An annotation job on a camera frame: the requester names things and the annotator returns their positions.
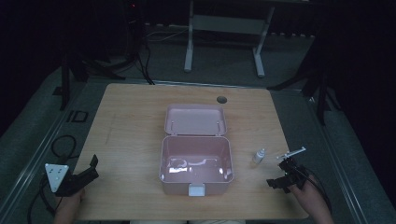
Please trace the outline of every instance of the human hand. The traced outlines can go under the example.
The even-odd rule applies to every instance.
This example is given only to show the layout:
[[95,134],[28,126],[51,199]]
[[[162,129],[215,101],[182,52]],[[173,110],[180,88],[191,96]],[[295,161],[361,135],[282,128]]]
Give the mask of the human hand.
[[[310,175],[309,178],[316,183],[316,180],[312,175]],[[315,220],[317,224],[334,223],[332,221],[332,215],[330,214],[329,207],[318,189],[310,181],[305,181],[302,189],[297,188],[296,185],[292,185],[289,187],[289,190],[294,194],[300,206]]]
[[57,208],[55,211],[54,224],[71,224],[73,223],[80,202],[85,196],[85,189],[81,189],[70,197],[55,197]]

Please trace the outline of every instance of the small glass bottle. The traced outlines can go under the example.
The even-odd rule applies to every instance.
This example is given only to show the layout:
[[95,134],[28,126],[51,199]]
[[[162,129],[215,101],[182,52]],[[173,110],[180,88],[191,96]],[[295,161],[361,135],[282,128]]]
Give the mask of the small glass bottle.
[[262,159],[264,159],[264,157],[265,157],[265,149],[262,148],[254,155],[253,161],[256,164],[259,164],[260,162],[262,162]]

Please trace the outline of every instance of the pink plastic box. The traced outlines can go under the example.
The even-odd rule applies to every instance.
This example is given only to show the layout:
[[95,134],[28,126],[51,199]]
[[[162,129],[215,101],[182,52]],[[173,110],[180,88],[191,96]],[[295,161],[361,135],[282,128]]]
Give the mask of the pink plastic box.
[[166,194],[222,194],[233,180],[224,112],[219,105],[169,105],[160,179]]

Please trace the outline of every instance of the box lid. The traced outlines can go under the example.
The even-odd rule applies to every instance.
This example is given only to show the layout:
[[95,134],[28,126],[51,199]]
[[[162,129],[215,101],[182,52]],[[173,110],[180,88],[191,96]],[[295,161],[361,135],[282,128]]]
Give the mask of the box lid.
[[165,131],[172,135],[224,135],[227,126],[220,105],[169,105]]

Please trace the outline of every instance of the wooden table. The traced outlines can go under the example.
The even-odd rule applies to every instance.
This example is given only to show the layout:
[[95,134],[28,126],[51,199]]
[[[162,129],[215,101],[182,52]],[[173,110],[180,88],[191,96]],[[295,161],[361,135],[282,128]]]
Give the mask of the wooden table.
[[[166,195],[159,178],[164,121],[170,104],[223,104],[233,155],[234,180],[222,195]],[[254,153],[267,155],[253,166]],[[194,220],[304,218],[291,194],[268,187],[283,172],[276,156],[288,151],[271,94],[262,89],[108,85],[78,160],[76,173],[92,155],[99,177],[86,187],[78,219]]]

